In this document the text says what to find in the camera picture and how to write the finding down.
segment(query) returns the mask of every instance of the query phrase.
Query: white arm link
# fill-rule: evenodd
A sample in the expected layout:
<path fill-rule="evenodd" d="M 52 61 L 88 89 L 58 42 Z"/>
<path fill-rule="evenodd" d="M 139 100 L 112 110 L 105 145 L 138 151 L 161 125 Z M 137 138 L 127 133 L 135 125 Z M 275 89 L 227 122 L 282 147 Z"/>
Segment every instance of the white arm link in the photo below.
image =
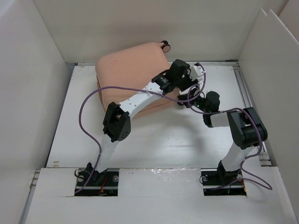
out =
<path fill-rule="evenodd" d="M 211 116 L 212 127 L 229 127 L 227 113 L 219 113 Z"/>
<path fill-rule="evenodd" d="M 149 82 L 146 87 L 143 88 L 146 91 L 153 91 L 156 93 L 163 93 L 163 90 L 160 89 L 160 86 L 156 83 Z M 160 96 L 151 94 L 149 92 L 138 92 L 131 98 L 120 103 L 120 108 L 124 112 L 129 112 L 130 119 L 132 118 L 147 105 L 153 101 L 161 98 Z M 112 142 L 111 138 L 105 134 L 102 140 L 102 155 L 98 166 L 95 168 L 98 172 L 102 172 L 107 169 L 109 165 L 110 158 L 117 147 L 119 141 Z"/>
<path fill-rule="evenodd" d="M 225 171 L 228 172 L 240 169 L 242 160 L 245 159 L 252 149 L 254 149 L 254 146 L 241 149 L 233 142 L 228 154 L 223 158 L 223 160 L 221 160 Z"/>

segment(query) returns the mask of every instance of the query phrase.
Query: white robotic arm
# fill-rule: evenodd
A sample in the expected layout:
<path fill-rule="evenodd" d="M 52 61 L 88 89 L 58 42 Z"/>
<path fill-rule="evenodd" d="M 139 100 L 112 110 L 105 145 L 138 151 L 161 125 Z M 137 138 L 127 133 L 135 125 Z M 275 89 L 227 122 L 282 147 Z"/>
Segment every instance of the white robotic arm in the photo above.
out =
<path fill-rule="evenodd" d="M 152 91 L 159 94 L 163 93 L 163 90 L 160 89 L 160 86 L 156 83 L 148 83 L 146 87 L 143 88 L 146 91 Z M 132 119 L 139 111 L 149 105 L 151 102 L 161 98 L 158 95 L 152 93 L 143 93 L 139 92 L 132 96 L 131 98 L 119 103 L 120 109 L 128 112 L 130 119 Z M 108 134 L 105 134 L 102 140 L 102 155 L 99 162 L 99 165 L 95 168 L 98 172 L 102 172 L 107 169 L 110 158 L 117 147 L 119 141 L 111 141 L 111 138 Z"/>
<path fill-rule="evenodd" d="M 94 169 L 91 163 L 87 165 L 87 176 L 93 173 L 92 179 L 94 182 L 100 183 L 103 181 L 103 176 L 105 175 L 104 171 L 108 167 L 115 148 L 118 143 L 124 140 L 131 132 L 131 119 L 147 105 L 173 91 L 174 88 L 179 88 L 181 91 L 184 91 L 192 85 L 197 84 L 197 79 L 191 79 L 190 71 L 190 65 L 177 59 L 169 70 L 158 74 L 143 88 L 145 92 L 139 92 L 119 104 L 112 102 L 108 106 L 103 122 L 103 132 L 105 135 L 101 144 L 102 154 L 100 162 Z M 194 97 L 197 91 L 198 89 L 195 88 L 190 92 L 190 98 L 194 100 L 188 104 L 183 104 L 186 107 L 192 104 L 205 112 L 203 120 L 208 127 L 229 126 L 232 133 L 234 142 L 228 154 L 219 162 L 217 171 L 212 175 L 217 184 L 224 185 L 230 183 L 232 178 L 235 178 L 237 174 L 240 173 L 242 160 L 245 159 L 254 146 L 258 145 L 257 133 L 248 118 L 242 112 L 231 111 L 220 113 L 219 95 L 216 92 L 210 91 L 204 97 Z M 186 100 L 187 94 L 180 95 L 178 99 L 181 101 Z M 267 131 L 255 109 L 245 108 L 244 110 L 257 126 L 262 141 L 266 140 L 268 137 Z"/>
<path fill-rule="evenodd" d="M 219 113 L 211 116 L 212 127 L 230 127 L 227 113 Z M 240 169 L 241 161 L 254 149 L 254 146 L 249 146 L 241 149 L 233 142 L 228 154 L 221 160 L 223 168 L 227 172 L 232 172 Z"/>

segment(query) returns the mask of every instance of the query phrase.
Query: white platform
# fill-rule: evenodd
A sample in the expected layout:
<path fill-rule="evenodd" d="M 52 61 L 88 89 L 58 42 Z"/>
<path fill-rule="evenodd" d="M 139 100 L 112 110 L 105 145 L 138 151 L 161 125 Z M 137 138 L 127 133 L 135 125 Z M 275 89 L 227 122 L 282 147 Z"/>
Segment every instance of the white platform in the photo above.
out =
<path fill-rule="evenodd" d="M 244 86 L 238 85 L 233 67 L 213 63 L 205 64 L 205 68 L 206 91 L 220 94 L 221 109 L 244 107 L 246 93 L 242 91 L 241 95 Z M 200 115 L 178 106 L 132 122 L 131 135 L 119 144 L 110 163 L 110 167 L 134 168 L 120 170 L 117 197 L 74 197 L 75 168 L 61 167 L 84 167 L 97 156 L 95 143 L 78 126 L 79 107 L 95 88 L 94 67 L 77 66 L 49 168 L 42 169 L 39 175 L 27 224 L 297 223 L 278 168 L 261 167 L 257 157 L 244 166 L 268 181 L 272 191 L 246 182 L 247 196 L 204 196 L 200 168 L 214 168 L 226 155 L 232 143 L 230 130 L 206 128 Z M 83 123 L 99 138 L 103 116 L 95 96 L 84 110 Z"/>
<path fill-rule="evenodd" d="M 244 108 L 232 64 L 204 64 L 205 92 L 220 94 L 220 109 Z M 95 162 L 99 149 L 79 128 L 84 98 L 97 88 L 94 66 L 76 66 L 53 141 L 47 167 L 77 168 Z M 104 111 L 98 95 L 87 102 L 82 116 L 86 130 L 101 140 Z M 178 105 L 132 121 L 131 134 L 113 154 L 110 168 L 214 168 L 232 144 L 228 127 L 208 128 L 202 116 Z"/>
<path fill-rule="evenodd" d="M 273 191 L 203 196 L 196 168 L 121 169 L 117 197 L 74 197 L 74 168 L 42 169 L 26 224 L 296 224 L 278 168 L 245 168 Z"/>

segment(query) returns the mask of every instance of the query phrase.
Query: white cardboard wall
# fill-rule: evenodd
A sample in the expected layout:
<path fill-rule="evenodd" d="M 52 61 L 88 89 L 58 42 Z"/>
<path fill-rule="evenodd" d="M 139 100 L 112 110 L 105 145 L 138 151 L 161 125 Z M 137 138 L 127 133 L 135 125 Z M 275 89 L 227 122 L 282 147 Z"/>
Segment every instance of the white cardboard wall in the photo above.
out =
<path fill-rule="evenodd" d="M 168 40 L 169 60 L 238 59 L 261 8 L 280 13 L 287 0 L 34 0 L 67 62 L 144 42 Z"/>
<path fill-rule="evenodd" d="M 0 222 L 19 222 L 70 79 L 32 0 L 0 4 Z"/>
<path fill-rule="evenodd" d="M 279 18 L 299 41 L 299 0 L 289 0 Z"/>
<path fill-rule="evenodd" d="M 268 130 L 294 211 L 299 217 L 299 43 L 269 11 L 262 11 L 242 50 L 239 64 L 260 117 Z"/>

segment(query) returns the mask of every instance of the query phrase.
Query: screw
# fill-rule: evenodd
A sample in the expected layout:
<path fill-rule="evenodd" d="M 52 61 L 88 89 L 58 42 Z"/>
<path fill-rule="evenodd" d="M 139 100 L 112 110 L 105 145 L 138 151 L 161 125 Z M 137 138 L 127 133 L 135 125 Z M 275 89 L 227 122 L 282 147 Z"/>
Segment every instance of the screw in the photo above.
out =
<path fill-rule="evenodd" d="M 237 179 L 242 179 L 242 178 L 243 178 L 243 176 L 241 174 L 237 175 Z"/>
<path fill-rule="evenodd" d="M 207 177 L 206 176 L 202 176 L 201 179 L 202 179 L 202 181 L 205 181 L 205 182 L 207 181 Z"/>
<path fill-rule="evenodd" d="M 119 179 L 119 177 L 116 176 L 116 175 L 112 177 L 112 181 L 113 181 L 113 182 L 118 182 L 118 179 Z"/>

